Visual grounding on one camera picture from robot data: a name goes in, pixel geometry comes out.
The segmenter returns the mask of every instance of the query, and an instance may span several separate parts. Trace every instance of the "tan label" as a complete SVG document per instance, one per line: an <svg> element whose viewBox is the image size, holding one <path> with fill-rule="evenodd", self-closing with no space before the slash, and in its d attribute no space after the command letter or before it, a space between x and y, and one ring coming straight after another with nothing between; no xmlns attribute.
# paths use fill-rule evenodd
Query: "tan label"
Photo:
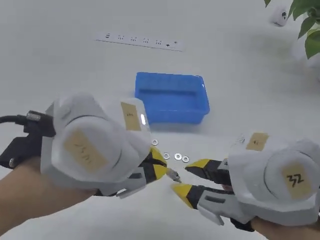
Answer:
<svg viewBox="0 0 320 240"><path fill-rule="evenodd" d="M89 173L98 171L108 163L81 130L74 131L63 146Z"/></svg>
<svg viewBox="0 0 320 240"><path fill-rule="evenodd" d="M282 170L287 189L292 199L301 199L312 193L312 187L304 167L300 163L286 166Z"/></svg>
<svg viewBox="0 0 320 240"><path fill-rule="evenodd" d="M121 102L125 128L127 131L141 131L137 108L135 105Z"/></svg>
<svg viewBox="0 0 320 240"><path fill-rule="evenodd" d="M252 134L249 143L246 145L247 150L262 151L265 148L269 135L266 133L255 132Z"/></svg>

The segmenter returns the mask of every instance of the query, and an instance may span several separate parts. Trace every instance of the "led light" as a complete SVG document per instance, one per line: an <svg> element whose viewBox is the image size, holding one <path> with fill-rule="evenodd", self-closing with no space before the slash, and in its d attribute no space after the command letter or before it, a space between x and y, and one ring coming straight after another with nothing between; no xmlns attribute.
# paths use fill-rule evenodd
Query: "led light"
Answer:
<svg viewBox="0 0 320 240"><path fill-rule="evenodd" d="M143 125L146 125L146 118L145 115L141 114L141 122Z"/></svg>

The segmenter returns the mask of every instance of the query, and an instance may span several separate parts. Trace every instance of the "small washer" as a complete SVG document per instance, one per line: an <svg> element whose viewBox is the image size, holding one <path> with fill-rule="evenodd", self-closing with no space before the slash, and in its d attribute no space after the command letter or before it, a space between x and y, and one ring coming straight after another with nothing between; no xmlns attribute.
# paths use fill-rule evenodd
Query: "small washer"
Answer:
<svg viewBox="0 0 320 240"><path fill-rule="evenodd" d="M152 145L153 145L153 146L157 146L157 145L158 145L158 143L159 143L159 142L158 142L158 140L157 140L157 139L152 140Z"/></svg>
<svg viewBox="0 0 320 240"><path fill-rule="evenodd" d="M165 160L168 160L168 159L170 158L169 153L165 152L165 153L163 154L163 158L164 158Z"/></svg>
<svg viewBox="0 0 320 240"><path fill-rule="evenodd" d="M183 157L182 157L182 162L188 163L189 161L190 161L190 159L189 159L188 156L183 156Z"/></svg>
<svg viewBox="0 0 320 240"><path fill-rule="evenodd" d="M182 155L180 153L176 153L174 155L174 159L180 161L182 159Z"/></svg>

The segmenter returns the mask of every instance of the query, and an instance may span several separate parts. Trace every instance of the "power strip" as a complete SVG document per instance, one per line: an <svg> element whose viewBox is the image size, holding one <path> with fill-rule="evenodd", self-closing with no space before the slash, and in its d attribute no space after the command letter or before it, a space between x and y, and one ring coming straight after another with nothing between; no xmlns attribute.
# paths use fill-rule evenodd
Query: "power strip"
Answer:
<svg viewBox="0 0 320 240"><path fill-rule="evenodd" d="M150 37L140 37L130 34L101 33L98 35L96 40L100 42L126 44L153 49L164 49L179 52L184 51L184 45L177 40L168 41L160 38L152 39Z"/></svg>

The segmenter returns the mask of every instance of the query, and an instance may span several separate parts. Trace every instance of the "blue plastic tray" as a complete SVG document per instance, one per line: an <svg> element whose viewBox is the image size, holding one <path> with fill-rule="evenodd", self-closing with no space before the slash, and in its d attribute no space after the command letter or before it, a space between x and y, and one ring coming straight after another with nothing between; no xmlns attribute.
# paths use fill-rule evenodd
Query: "blue plastic tray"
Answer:
<svg viewBox="0 0 320 240"><path fill-rule="evenodd" d="M201 76L138 72L134 96L143 101L149 124L199 124L210 112Z"/></svg>

